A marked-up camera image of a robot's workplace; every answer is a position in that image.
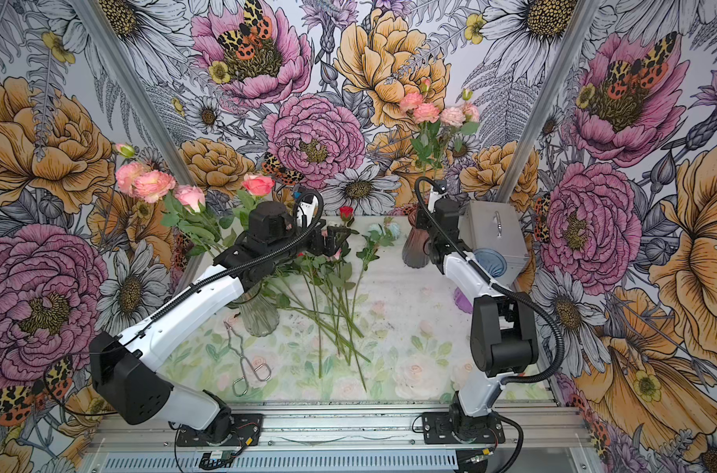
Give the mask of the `blue purple glass vase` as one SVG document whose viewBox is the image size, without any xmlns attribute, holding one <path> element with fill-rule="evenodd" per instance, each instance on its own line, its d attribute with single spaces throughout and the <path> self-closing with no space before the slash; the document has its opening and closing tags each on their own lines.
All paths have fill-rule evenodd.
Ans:
<svg viewBox="0 0 717 473">
<path fill-rule="evenodd" d="M 502 277 L 508 270 L 506 259 L 498 251 L 491 248 L 479 248 L 474 251 L 474 256 L 478 264 L 492 277 Z M 472 313 L 473 305 L 459 288 L 455 290 L 453 299 L 460 311 Z"/>
</svg>

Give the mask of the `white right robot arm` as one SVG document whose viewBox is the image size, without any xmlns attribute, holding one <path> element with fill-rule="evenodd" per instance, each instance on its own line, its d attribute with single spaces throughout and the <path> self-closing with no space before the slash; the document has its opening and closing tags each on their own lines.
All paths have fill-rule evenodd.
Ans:
<svg viewBox="0 0 717 473">
<path fill-rule="evenodd" d="M 472 305 L 470 352 L 476 370 L 457 393 L 465 416 L 489 415 L 508 384 L 537 384 L 541 376 L 525 376 L 539 359 L 534 311 L 530 302 L 500 287 L 498 280 L 465 250 L 459 236 L 458 204 L 446 197 L 444 185 L 431 183 L 421 205 L 419 224 L 429 232 L 431 262 Z"/>
</svg>

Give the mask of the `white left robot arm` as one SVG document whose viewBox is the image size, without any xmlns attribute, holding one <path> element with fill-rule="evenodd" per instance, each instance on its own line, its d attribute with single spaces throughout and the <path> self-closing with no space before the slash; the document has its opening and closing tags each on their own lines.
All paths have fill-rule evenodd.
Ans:
<svg viewBox="0 0 717 473">
<path fill-rule="evenodd" d="M 93 386 L 129 425 L 164 420 L 195 431 L 226 431 L 230 409 L 216 395 L 173 384 L 159 369 L 196 329 L 239 299 L 278 265 L 310 251 L 335 250 L 324 238 L 324 202 L 305 190 L 288 209 L 265 201 L 249 214 L 247 230 L 216 256 L 199 279 L 157 311 L 118 335 L 98 335 L 90 344 Z"/>
</svg>

